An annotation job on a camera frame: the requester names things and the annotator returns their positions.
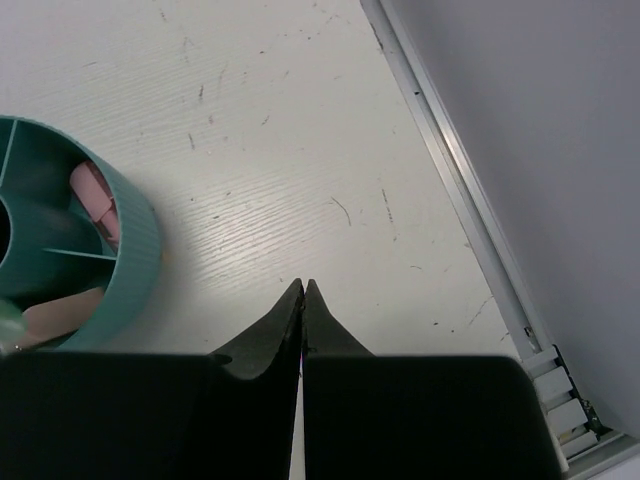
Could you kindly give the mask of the pink white small stapler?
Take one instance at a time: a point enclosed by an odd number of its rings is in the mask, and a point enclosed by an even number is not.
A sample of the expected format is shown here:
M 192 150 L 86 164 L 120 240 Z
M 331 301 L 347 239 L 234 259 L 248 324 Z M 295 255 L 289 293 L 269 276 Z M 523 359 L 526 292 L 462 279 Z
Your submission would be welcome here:
M 26 330 L 16 346 L 32 348 L 75 332 L 95 313 L 103 297 L 104 290 L 96 287 L 31 306 L 23 313 Z

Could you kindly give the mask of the pink correction pen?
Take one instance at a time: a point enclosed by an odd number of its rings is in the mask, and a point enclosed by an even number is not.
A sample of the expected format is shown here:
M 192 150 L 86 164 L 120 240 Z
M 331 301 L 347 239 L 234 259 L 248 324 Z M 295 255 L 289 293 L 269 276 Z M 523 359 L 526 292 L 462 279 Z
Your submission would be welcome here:
M 99 168 L 91 161 L 81 163 L 72 171 L 69 184 L 106 243 L 117 250 L 121 228 L 115 199 Z

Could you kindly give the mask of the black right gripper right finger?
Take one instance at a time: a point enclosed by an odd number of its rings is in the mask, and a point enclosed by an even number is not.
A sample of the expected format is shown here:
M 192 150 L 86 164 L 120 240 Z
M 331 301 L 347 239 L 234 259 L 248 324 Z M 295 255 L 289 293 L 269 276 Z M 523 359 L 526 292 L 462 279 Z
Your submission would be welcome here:
M 376 356 L 310 282 L 302 316 L 310 479 L 559 479 L 533 383 L 506 356 Z

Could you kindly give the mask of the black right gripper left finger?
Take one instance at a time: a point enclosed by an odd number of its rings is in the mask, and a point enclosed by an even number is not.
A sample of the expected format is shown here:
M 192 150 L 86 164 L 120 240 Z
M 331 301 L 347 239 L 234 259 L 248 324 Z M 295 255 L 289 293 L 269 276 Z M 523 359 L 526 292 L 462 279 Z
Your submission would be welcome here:
M 5 479 L 284 479 L 304 289 L 209 354 L 35 351 L 1 362 Z

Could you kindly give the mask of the mint green correction pen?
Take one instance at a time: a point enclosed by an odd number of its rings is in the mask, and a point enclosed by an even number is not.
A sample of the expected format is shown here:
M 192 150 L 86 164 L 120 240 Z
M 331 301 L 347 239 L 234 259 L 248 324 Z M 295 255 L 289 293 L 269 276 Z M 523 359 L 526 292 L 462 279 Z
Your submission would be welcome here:
M 0 301 L 1 352 L 3 354 L 16 349 L 26 333 L 26 320 L 22 310 L 7 299 Z

